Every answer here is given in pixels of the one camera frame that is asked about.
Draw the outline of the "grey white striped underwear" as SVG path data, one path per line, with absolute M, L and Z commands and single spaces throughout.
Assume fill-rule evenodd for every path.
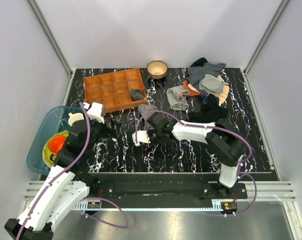
M 148 112 L 151 112 L 153 110 L 157 110 L 157 107 L 155 105 L 151 105 L 151 104 L 140 104 L 138 105 L 137 108 L 139 114 L 141 116 L 145 115 Z M 143 130 L 151 130 L 153 129 L 153 127 L 147 122 L 148 118 L 151 116 L 151 113 L 149 113 L 148 115 L 145 115 L 143 117 Z

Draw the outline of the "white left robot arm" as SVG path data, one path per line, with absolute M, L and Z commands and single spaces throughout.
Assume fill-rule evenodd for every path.
M 10 218 L 5 230 L 12 239 L 51 240 L 62 220 L 76 208 L 89 217 L 105 201 L 99 180 L 79 170 L 79 161 L 88 148 L 99 139 L 116 137 L 114 123 L 106 127 L 102 122 L 77 120 L 70 125 L 68 136 L 54 154 L 54 165 L 40 190 L 28 207 L 17 217 Z

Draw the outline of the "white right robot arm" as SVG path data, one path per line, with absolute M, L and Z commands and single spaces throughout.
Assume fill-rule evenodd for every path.
M 223 118 L 211 123 L 191 123 L 179 119 L 170 121 L 163 115 L 157 110 L 146 115 L 146 122 L 151 126 L 145 133 L 148 143 L 170 139 L 208 145 L 221 163 L 219 195 L 229 198 L 235 194 L 241 164 L 252 155 L 248 141 Z

